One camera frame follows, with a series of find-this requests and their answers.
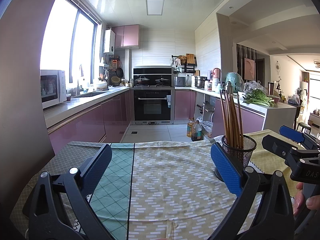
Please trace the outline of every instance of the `patterned tablecloth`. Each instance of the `patterned tablecloth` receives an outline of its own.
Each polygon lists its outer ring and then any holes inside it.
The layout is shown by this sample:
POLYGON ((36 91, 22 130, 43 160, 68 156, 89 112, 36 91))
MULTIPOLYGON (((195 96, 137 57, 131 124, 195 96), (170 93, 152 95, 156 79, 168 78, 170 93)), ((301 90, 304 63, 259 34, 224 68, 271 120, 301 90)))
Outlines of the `patterned tablecloth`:
MULTIPOLYGON (((258 145, 251 165, 259 172, 283 171, 293 196, 295 182, 289 178, 290 169, 283 159, 262 148, 261 140, 267 134, 284 139, 270 130, 249 134, 258 145)), ((71 166, 80 166, 103 145, 71 142, 43 170, 49 170, 52 175, 64 173, 71 166)), ((211 145, 207 140, 111 144, 112 160, 95 192, 87 199, 117 240, 207 239, 236 199, 214 175, 211 145)), ((39 173, 26 185, 11 215, 23 233, 28 220, 21 209, 38 176, 39 173)), ((257 193, 241 232, 250 227, 260 200, 261 194, 257 193)), ((66 196, 64 201, 75 229, 81 230, 66 196)))

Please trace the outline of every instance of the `hand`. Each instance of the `hand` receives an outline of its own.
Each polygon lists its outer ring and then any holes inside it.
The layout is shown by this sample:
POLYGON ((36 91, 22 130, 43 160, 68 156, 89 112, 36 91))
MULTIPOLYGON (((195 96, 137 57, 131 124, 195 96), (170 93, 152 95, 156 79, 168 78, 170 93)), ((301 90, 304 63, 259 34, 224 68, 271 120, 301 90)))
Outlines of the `hand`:
MULTIPOLYGON (((293 215, 294 216, 298 213, 299 207, 304 202, 302 188, 303 188, 303 183, 299 182, 296 185, 296 189, 298 189, 299 191, 296 193, 296 195, 294 197, 294 204, 293 204, 293 215)), ((310 210, 319 210, 320 209, 320 195, 308 198, 306 201, 306 206, 310 210)))

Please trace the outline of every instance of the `blue gripper pad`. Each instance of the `blue gripper pad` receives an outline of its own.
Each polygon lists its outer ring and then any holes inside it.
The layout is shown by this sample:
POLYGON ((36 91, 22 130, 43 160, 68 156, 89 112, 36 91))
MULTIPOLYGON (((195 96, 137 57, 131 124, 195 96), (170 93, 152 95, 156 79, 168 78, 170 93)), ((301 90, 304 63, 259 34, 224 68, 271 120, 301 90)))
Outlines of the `blue gripper pad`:
POLYGON ((229 160, 230 157, 232 156, 227 156, 219 143, 211 146, 211 158, 227 185, 228 190, 239 197, 242 192, 241 174, 229 160))
POLYGON ((304 141, 304 137, 302 135, 302 133, 289 128, 287 126, 281 126, 280 130, 279 130, 280 134, 284 137, 287 137, 297 143, 302 143, 304 141))
POLYGON ((112 149, 110 145, 106 144, 99 149, 96 155, 91 158, 86 167, 81 170, 81 195, 84 198, 94 192, 111 159, 112 149))

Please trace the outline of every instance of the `recessed light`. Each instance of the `recessed light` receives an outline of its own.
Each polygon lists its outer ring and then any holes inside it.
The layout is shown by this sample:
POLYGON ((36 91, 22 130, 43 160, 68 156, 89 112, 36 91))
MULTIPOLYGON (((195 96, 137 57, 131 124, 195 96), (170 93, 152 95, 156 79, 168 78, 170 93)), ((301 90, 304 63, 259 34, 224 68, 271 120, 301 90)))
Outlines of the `recessed light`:
POLYGON ((164 0, 146 0, 147 15, 162 15, 164 0))

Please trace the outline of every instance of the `water heater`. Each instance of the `water heater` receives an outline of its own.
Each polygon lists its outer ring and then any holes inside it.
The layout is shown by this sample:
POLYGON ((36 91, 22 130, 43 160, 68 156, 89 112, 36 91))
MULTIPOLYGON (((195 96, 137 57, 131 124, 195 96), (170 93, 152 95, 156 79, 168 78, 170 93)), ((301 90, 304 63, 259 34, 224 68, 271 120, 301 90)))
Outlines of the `water heater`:
POLYGON ((107 53, 109 55, 115 54, 115 33, 112 30, 106 30, 104 32, 104 45, 103 45, 103 53, 107 53))

